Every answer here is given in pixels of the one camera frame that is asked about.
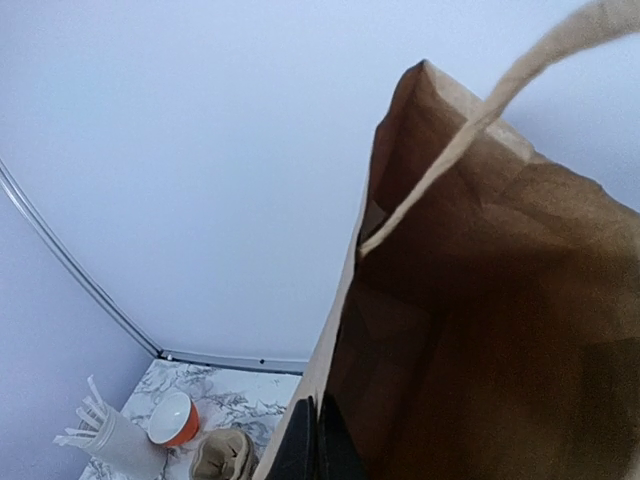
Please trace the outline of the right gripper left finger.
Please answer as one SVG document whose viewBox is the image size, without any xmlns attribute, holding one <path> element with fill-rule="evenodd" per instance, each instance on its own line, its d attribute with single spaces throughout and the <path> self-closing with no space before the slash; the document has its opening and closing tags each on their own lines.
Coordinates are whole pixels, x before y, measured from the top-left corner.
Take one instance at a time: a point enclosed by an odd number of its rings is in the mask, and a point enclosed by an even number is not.
<svg viewBox="0 0 640 480">
<path fill-rule="evenodd" d="M 299 400 L 293 410 L 282 442 L 280 478 L 313 480 L 316 478 L 317 409 L 312 397 Z"/>
</svg>

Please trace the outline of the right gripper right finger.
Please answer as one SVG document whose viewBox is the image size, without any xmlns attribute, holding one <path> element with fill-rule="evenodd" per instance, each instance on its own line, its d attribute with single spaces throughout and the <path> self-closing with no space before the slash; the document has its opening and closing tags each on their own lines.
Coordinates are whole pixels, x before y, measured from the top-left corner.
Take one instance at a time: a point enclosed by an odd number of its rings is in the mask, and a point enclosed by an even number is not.
<svg viewBox="0 0 640 480">
<path fill-rule="evenodd" d="M 323 398 L 319 419 L 319 478 L 368 479 L 339 406 L 329 394 Z"/>
</svg>

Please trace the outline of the brown paper bag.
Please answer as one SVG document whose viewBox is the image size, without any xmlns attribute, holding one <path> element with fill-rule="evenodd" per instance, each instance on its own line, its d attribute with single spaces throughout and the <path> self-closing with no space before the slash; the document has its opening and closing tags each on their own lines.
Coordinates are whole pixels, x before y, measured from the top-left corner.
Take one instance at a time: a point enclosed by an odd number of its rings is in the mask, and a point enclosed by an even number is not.
<svg viewBox="0 0 640 480">
<path fill-rule="evenodd" d="M 342 276 L 254 471 L 332 395 L 368 479 L 635 479 L 639 216 L 501 118 L 549 66 L 639 30 L 591 1 L 480 99 L 427 61 L 378 125 Z"/>
</svg>

